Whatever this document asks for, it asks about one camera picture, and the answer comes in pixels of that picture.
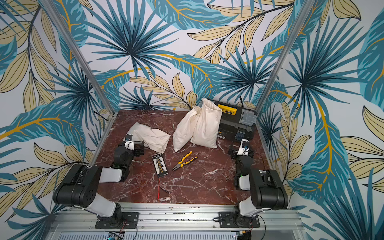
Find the cream drawstring soil bag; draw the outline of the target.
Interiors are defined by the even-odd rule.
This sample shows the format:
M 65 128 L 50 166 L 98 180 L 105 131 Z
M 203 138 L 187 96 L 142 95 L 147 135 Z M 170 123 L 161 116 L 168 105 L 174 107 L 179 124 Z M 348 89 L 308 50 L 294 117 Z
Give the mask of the cream drawstring soil bag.
M 194 145 L 216 149 L 221 117 L 222 109 L 210 100 L 203 99 L 203 105 L 190 142 Z

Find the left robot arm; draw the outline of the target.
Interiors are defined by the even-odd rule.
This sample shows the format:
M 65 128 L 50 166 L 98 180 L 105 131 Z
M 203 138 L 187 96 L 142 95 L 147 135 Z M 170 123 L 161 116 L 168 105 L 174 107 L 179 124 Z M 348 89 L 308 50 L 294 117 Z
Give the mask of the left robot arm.
M 144 154 L 145 142 L 124 141 L 113 154 L 109 168 L 75 165 L 71 167 L 54 192 L 55 204 L 75 207 L 96 215 L 96 229 L 134 229 L 139 213 L 124 213 L 120 204 L 111 202 L 98 193 L 100 183 L 124 182 L 134 157 Z

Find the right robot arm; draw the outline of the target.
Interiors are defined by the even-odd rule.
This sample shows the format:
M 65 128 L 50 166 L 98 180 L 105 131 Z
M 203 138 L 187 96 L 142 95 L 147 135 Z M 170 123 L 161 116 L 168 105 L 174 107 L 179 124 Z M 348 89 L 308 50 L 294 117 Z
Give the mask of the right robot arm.
M 236 150 L 234 146 L 228 151 L 235 160 L 235 187 L 250 192 L 250 196 L 238 202 L 233 213 L 227 215 L 228 224 L 236 227 L 247 227 L 256 221 L 259 213 L 286 209 L 289 203 L 278 172 L 257 169 L 253 165 L 253 153 L 249 148 Z

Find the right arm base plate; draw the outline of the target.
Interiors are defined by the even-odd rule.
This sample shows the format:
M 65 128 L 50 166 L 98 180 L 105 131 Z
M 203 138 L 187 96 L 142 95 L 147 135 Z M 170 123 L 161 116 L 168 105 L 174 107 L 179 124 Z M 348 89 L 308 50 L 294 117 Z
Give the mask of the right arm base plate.
M 214 218 L 214 222 L 219 223 L 220 228 L 259 228 L 260 222 L 256 217 L 244 217 L 235 212 L 219 212 L 219 216 Z

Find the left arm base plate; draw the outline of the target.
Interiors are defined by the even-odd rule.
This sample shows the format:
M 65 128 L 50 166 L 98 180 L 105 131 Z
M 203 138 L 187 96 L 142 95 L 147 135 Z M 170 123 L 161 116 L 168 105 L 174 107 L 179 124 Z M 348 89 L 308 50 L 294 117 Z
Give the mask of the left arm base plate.
M 95 229 L 135 229 L 140 213 L 122 212 L 112 217 L 97 217 Z

